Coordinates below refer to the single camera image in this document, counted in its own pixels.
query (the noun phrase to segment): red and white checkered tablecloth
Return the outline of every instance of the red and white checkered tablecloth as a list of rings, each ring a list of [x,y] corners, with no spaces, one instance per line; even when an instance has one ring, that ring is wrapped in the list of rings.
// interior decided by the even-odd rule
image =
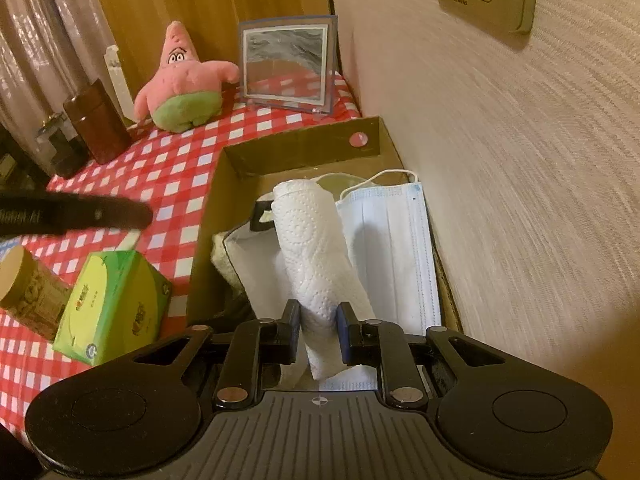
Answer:
[[[54,177],[49,190],[126,196],[149,202],[153,223],[143,231],[136,249],[174,284],[162,320],[161,335],[185,327],[191,263],[210,178],[222,148],[228,144],[283,130],[359,117],[344,79],[335,86],[331,116],[292,110],[247,107],[225,93],[221,118],[183,134],[153,129],[116,160],[89,163],[75,177]],[[22,244],[62,280],[73,284],[92,251],[114,250],[126,232],[99,229],[69,232],[64,237],[28,236]],[[88,368],[54,352],[37,336],[0,309],[0,423],[26,441],[24,414],[44,388]]]

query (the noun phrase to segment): cardboard box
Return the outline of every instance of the cardboard box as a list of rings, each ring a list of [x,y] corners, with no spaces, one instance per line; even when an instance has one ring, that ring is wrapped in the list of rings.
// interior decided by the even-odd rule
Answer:
[[[357,133],[368,138],[362,147],[350,144]],[[212,177],[198,234],[187,300],[187,325],[206,323],[217,332],[231,332],[239,322],[253,317],[246,306],[231,301],[230,287],[211,263],[212,236],[247,222],[255,200],[276,184],[332,172],[369,178],[379,171],[402,167],[389,132],[378,117],[289,130],[224,148]],[[377,182],[392,186],[407,180],[396,173],[383,175]],[[448,290],[439,293],[445,301],[451,297]],[[452,305],[444,309],[445,319],[447,310],[453,312]]]
[[[136,251],[91,253],[74,285],[54,350],[99,365],[158,338],[171,283]]]

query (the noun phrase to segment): silver screw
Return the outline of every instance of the silver screw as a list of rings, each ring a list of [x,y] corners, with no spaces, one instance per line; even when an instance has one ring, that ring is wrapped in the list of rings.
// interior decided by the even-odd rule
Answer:
[[[248,396],[249,394],[244,388],[238,388],[237,386],[228,386],[218,392],[218,398],[222,402],[241,402]]]
[[[411,386],[402,386],[401,388],[396,388],[395,390],[393,390],[391,392],[391,396],[398,402],[402,402],[404,404],[422,400],[423,394],[418,388],[413,388]]]

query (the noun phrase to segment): mask ear loop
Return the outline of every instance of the mask ear loop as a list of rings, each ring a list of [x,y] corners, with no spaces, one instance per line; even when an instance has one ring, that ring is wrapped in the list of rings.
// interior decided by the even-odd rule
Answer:
[[[364,182],[361,182],[359,184],[356,184],[355,186],[351,186],[351,187],[348,187],[347,189],[343,190],[343,192],[340,193],[340,202],[347,195],[347,193],[353,191],[354,189],[358,189],[359,187],[364,186],[365,184],[368,184],[369,182],[373,182],[380,175],[384,175],[385,173],[405,173],[405,174],[409,174],[414,178],[414,183],[418,182],[418,174],[415,173],[415,171],[411,171],[411,170],[382,170],[382,171],[380,171],[380,173],[376,173],[370,179],[367,179]]]

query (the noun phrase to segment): green tissue box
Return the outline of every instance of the green tissue box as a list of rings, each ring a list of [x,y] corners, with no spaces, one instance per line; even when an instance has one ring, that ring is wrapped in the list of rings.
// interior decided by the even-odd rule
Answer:
[[[136,251],[91,253],[60,320],[53,349],[99,365],[158,338],[171,283]]]

